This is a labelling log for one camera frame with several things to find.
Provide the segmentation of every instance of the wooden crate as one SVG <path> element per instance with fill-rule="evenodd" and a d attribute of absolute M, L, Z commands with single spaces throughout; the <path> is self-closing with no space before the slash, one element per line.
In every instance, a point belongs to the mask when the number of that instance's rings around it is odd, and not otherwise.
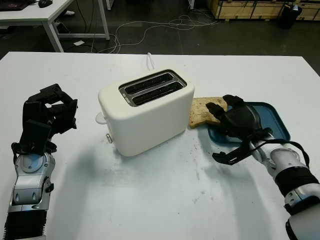
<path fill-rule="evenodd" d="M 320 3 L 300 2 L 299 7 L 302 8 L 302 12 L 296 18 L 297 20 L 320 20 Z"/>
<path fill-rule="evenodd" d="M 302 12 L 297 20 L 320 21 L 320 1 L 297 3 Z M 207 5 L 216 19 L 276 19 L 281 15 L 284 5 L 279 1 L 221 1 L 207 0 Z"/>
<path fill-rule="evenodd" d="M 320 10 L 318 10 L 318 13 L 315 15 L 313 20 L 320 21 Z"/>
<path fill-rule="evenodd" d="M 213 0 L 209 9 L 217 19 L 249 19 L 254 2 Z"/>
<path fill-rule="evenodd" d="M 251 19 L 276 19 L 283 6 L 283 2 L 257 2 Z"/>

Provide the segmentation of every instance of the computer mouse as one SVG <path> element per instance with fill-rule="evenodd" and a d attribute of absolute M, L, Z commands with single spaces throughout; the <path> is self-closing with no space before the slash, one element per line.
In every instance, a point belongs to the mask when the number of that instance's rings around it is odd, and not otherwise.
<path fill-rule="evenodd" d="M 45 8 L 52 4 L 52 0 L 39 0 L 39 8 Z"/>

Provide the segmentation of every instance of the toaster top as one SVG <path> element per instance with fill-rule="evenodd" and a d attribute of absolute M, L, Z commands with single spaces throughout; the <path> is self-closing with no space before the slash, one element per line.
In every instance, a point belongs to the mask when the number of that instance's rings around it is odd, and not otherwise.
<path fill-rule="evenodd" d="M 186 86 L 187 83 L 177 73 L 172 70 L 163 70 L 126 82 L 119 86 L 119 91 L 130 106 L 137 107 Z"/>
<path fill-rule="evenodd" d="M 195 91 L 191 81 L 173 70 L 154 71 L 134 79 L 115 82 L 99 91 L 98 100 L 105 118 L 126 120 L 177 98 L 192 97 Z"/>

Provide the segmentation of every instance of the slice of bread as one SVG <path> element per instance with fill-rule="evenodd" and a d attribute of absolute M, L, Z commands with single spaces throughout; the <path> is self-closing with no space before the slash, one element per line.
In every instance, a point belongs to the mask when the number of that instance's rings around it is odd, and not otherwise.
<path fill-rule="evenodd" d="M 203 124 L 219 125 L 220 121 L 216 119 L 206 107 L 207 103 L 220 105 L 227 111 L 227 103 L 222 97 L 197 97 L 192 101 L 192 106 L 189 114 L 189 126 L 194 129 Z"/>

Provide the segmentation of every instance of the gray floor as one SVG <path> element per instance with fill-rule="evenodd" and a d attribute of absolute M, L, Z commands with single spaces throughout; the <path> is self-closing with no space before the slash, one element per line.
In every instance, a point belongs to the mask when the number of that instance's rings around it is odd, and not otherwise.
<path fill-rule="evenodd" d="M 97 2 L 78 0 L 78 4 L 88 27 L 94 7 L 94 17 L 89 32 L 102 33 Z M 73 2 L 68 9 L 75 11 L 76 16 L 61 21 L 71 32 L 83 32 L 85 25 L 76 2 Z M 125 0 L 115 0 L 112 11 L 107 12 L 107 21 L 110 33 L 114 34 L 121 24 L 139 20 L 167 23 L 178 19 L 183 14 L 199 22 L 214 21 L 210 15 L 189 11 L 187 0 L 139 0 L 138 3 L 131 4 Z M 140 41 L 145 30 L 152 26 L 154 26 L 152 23 L 135 22 L 121 27 L 117 36 L 121 44 L 134 44 Z M 180 28 L 189 28 L 189 26 L 180 26 Z M 66 52 L 91 51 L 91 39 L 84 39 L 85 44 L 79 47 L 73 47 L 75 41 L 77 40 L 61 41 Z M 94 48 L 97 51 L 112 46 L 114 46 L 113 36 L 110 41 L 102 39 L 94 41 Z M 0 58 L 8 51 L 53 52 L 53 48 L 42 27 L 26 26 L 17 27 L 13 33 L 0 35 Z M 155 27 L 146 32 L 144 41 L 140 44 L 122 46 L 119 50 L 121 54 L 146 54 L 147 52 L 175 55 L 303 56 L 320 75 L 320 22 L 299 21 L 290 30 L 279 28 L 275 21 L 261 20 L 221 21 L 215 25 L 194 27 L 191 30 Z"/>

